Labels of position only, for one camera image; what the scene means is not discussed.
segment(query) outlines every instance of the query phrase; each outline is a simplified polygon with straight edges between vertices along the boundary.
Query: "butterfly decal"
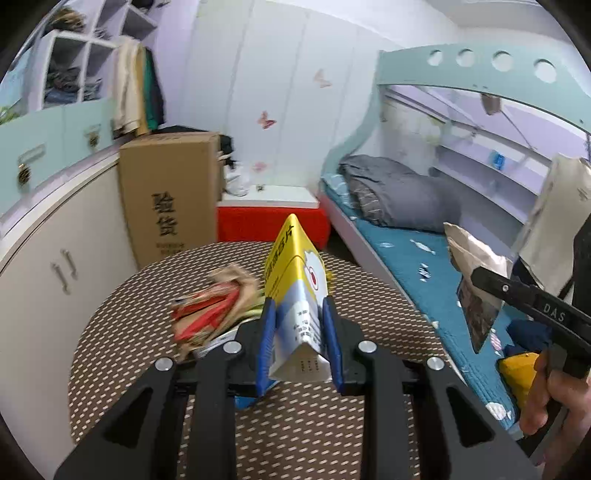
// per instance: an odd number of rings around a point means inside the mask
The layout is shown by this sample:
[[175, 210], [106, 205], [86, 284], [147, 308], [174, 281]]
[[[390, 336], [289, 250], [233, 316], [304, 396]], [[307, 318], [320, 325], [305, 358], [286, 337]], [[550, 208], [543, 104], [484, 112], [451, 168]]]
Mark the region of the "butterfly decal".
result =
[[263, 170], [265, 170], [267, 167], [268, 167], [268, 165], [267, 165], [265, 162], [263, 162], [263, 161], [259, 161], [259, 162], [256, 162], [256, 163], [255, 163], [255, 164], [252, 166], [252, 169], [253, 169], [253, 171], [255, 171], [255, 172], [257, 172], [257, 173], [260, 173], [260, 172], [262, 172]]
[[257, 124], [262, 126], [263, 130], [267, 130], [268, 128], [271, 128], [273, 125], [275, 125], [277, 123], [277, 120], [269, 120], [269, 113], [265, 110], [261, 114], [259, 120], [257, 120], [256, 122]]
[[320, 85], [320, 88], [332, 87], [332, 82], [324, 78], [324, 69], [318, 70], [314, 75], [314, 81]]

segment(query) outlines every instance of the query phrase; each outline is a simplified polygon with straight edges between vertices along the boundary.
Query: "white cabinet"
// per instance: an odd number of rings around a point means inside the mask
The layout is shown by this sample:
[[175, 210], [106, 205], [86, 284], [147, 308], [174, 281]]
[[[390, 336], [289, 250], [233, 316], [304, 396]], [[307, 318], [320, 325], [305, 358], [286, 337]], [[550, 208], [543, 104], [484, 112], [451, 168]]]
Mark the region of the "white cabinet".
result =
[[58, 207], [0, 275], [0, 411], [47, 479], [73, 448], [67, 391], [80, 335], [136, 271], [112, 167]]

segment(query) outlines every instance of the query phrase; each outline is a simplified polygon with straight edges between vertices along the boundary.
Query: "cabinet door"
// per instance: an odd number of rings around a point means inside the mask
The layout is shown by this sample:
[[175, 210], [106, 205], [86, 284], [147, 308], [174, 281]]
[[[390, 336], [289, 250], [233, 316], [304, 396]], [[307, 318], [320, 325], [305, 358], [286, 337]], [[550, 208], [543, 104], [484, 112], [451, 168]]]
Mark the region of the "cabinet door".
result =
[[[113, 100], [93, 100], [64, 107], [64, 153], [66, 166], [113, 144]], [[96, 144], [90, 139], [96, 135]]]
[[[64, 169], [64, 109], [48, 108], [0, 125], [0, 215], [52, 175]], [[30, 166], [31, 177], [18, 184], [18, 166]]]
[[[62, 249], [71, 255], [77, 280]], [[60, 267], [69, 294], [52, 262]], [[0, 276], [0, 411], [45, 478], [53, 477], [73, 448], [67, 389], [82, 330], [134, 272], [112, 168], [60, 206]]]

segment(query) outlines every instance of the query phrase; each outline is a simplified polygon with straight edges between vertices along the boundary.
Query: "storage cabinet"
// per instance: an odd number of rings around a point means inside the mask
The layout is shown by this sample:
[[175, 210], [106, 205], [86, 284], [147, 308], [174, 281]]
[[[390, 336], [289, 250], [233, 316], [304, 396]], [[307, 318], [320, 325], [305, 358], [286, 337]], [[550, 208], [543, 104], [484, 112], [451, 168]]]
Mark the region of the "storage cabinet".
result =
[[[62, 108], [53, 108], [0, 126], [0, 215], [65, 168], [63, 115]], [[30, 169], [30, 179], [23, 186], [18, 182], [19, 165]]]
[[73, 448], [67, 386], [80, 335], [136, 270], [112, 167], [57, 208], [0, 274], [0, 410], [45, 478]]
[[64, 107], [66, 167], [113, 143], [113, 100], [93, 100]]
[[[32, 112], [0, 125], [0, 216], [59, 171], [111, 146], [112, 118], [113, 100], [104, 99]], [[21, 185], [23, 168], [30, 178]]]
[[[29, 112], [52, 106], [45, 101], [51, 60], [65, 69], [80, 68], [80, 90], [76, 99], [80, 103], [84, 101], [85, 83], [90, 80], [102, 79], [100, 98], [111, 94], [120, 35], [137, 38], [146, 46], [154, 42], [158, 27], [153, 18], [158, 15], [156, 7], [147, 15], [131, 5], [131, 0], [72, 0], [69, 6], [85, 16], [85, 28], [79, 33], [52, 30], [40, 40], [31, 69], [31, 90], [27, 99]], [[106, 29], [108, 40], [97, 38], [96, 28]]]

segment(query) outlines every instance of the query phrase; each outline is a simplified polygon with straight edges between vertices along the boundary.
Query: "red box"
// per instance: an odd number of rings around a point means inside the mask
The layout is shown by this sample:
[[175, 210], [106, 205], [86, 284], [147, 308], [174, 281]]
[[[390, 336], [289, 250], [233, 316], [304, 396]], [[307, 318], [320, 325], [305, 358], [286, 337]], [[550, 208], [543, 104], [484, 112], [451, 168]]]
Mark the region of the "red box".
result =
[[218, 207], [219, 242], [274, 242], [287, 216], [295, 213], [318, 250], [326, 247], [330, 222], [322, 208]]

